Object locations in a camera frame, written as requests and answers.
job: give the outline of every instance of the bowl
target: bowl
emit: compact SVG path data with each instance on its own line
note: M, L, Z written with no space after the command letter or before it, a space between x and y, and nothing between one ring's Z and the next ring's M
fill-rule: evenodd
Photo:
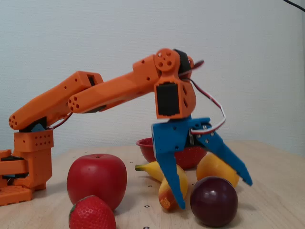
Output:
M140 147L141 152L148 163L156 161L153 153L153 139L151 137L139 140L136 144ZM175 152L175 158L177 165L185 170L196 167L206 153L207 151L200 146L192 146L186 147L182 151Z

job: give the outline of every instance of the wooden table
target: wooden table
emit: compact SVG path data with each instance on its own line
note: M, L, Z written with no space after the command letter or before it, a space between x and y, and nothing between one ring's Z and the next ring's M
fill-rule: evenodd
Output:
M249 187L240 181L236 187L238 212L225 228L305 229L305 159L257 141L227 145L246 163L254 184ZM186 209L166 213L158 201L159 183L134 170L136 164L146 162L137 146L76 149L62 154L53 160L53 177L46 190L36 192L30 202L0 207L0 228L68 229L72 207L66 191L68 170L75 159L92 153L114 154L126 164L126 194L115 211L118 229L205 228L195 220L189 206L195 170L187 171Z

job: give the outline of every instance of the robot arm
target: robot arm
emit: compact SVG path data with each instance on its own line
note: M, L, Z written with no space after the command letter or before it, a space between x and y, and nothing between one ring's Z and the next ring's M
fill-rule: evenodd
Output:
M46 188L52 176L53 129L71 114L105 111L154 92L157 118L170 120L152 125L155 156L179 206L184 208L174 153L190 142L190 130L209 126L209 119L191 118L196 96L190 77L198 66L200 62L194 64L184 52L165 48L133 64L133 71L126 75L104 82L98 73L78 71L29 101L9 118L10 127L19 132L14 133L14 152L0 151L0 206L30 200L33 191ZM218 155L251 185L244 164L212 131L197 134L193 144Z

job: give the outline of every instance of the white wall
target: white wall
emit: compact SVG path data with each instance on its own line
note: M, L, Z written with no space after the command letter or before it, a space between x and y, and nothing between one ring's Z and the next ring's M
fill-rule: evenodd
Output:
M282 0L0 1L0 146L13 147L9 116L76 70L107 81L169 47L205 59L193 79L223 104L225 140L260 140L304 154L302 34L302 12ZM193 116L221 119L199 94ZM153 94L76 114L56 129L53 154L134 145L151 135L154 122Z

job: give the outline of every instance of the red apple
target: red apple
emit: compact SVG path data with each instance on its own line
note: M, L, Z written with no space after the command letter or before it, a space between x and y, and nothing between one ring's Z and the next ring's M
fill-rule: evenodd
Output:
M70 167L67 191L72 204L95 195L115 210L127 186L125 164L117 156L91 154L78 158Z

